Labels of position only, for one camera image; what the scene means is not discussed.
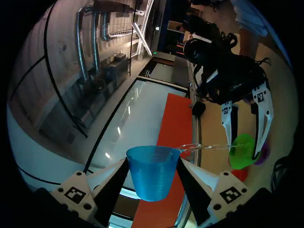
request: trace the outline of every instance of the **glass table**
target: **glass table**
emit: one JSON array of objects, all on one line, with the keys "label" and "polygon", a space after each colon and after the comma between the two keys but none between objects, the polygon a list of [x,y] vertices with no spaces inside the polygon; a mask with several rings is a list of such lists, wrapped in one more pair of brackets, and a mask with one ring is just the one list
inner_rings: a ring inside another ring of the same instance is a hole
[{"label": "glass table", "polygon": [[[181,97],[190,95],[192,102],[195,102],[191,88],[189,91],[168,82],[137,77],[103,128],[89,169],[97,172],[101,168],[115,164],[126,156],[126,152],[130,148],[156,145],[169,93]],[[193,116],[192,122],[193,143],[199,143],[198,119]],[[200,160],[197,152],[193,157],[193,163],[199,165]],[[110,218],[110,226],[131,227],[139,200],[129,172]],[[122,209],[126,205],[130,208],[128,211]],[[175,226],[183,227],[189,215],[190,207],[185,195]]]}]

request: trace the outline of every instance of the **orange mat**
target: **orange mat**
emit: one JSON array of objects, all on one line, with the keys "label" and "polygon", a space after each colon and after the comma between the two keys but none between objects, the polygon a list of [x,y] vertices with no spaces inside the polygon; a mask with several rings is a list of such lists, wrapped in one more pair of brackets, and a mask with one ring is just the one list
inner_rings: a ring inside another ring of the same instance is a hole
[{"label": "orange mat", "polygon": [[[192,143],[192,111],[190,99],[168,94],[167,103],[158,135],[157,146],[179,147]],[[191,153],[181,154],[182,158]],[[158,202],[141,200],[132,228],[173,227],[184,198],[184,188],[175,172],[169,195]]]}]

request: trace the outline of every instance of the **blue plastic cup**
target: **blue plastic cup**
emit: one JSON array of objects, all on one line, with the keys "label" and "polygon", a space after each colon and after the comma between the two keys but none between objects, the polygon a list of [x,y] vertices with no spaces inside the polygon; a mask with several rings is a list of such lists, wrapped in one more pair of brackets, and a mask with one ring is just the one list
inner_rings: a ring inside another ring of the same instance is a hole
[{"label": "blue plastic cup", "polygon": [[155,202],[167,197],[180,152],[164,146],[139,146],[127,151],[135,191],[142,200]]}]

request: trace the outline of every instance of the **wall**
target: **wall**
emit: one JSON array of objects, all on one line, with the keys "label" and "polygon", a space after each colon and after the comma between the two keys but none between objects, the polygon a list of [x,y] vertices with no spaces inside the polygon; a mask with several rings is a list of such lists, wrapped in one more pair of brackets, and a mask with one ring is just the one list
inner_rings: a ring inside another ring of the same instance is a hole
[{"label": "wall", "polygon": [[[17,124],[7,107],[9,140],[16,163],[29,174],[43,180],[62,183],[75,171],[82,171],[83,165],[58,156],[32,140]],[[44,187],[51,191],[57,185],[46,184],[25,175],[24,180],[35,188]]]}]

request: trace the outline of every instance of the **green plastic cup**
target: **green plastic cup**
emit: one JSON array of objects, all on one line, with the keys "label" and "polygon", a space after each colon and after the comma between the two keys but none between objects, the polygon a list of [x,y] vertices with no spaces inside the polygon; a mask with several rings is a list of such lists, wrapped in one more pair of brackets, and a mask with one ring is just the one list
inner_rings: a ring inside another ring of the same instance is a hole
[{"label": "green plastic cup", "polygon": [[241,134],[234,140],[232,145],[237,147],[231,147],[229,152],[229,162],[232,168],[243,169],[259,159],[261,153],[255,160],[252,160],[254,143],[254,139],[248,134]]}]

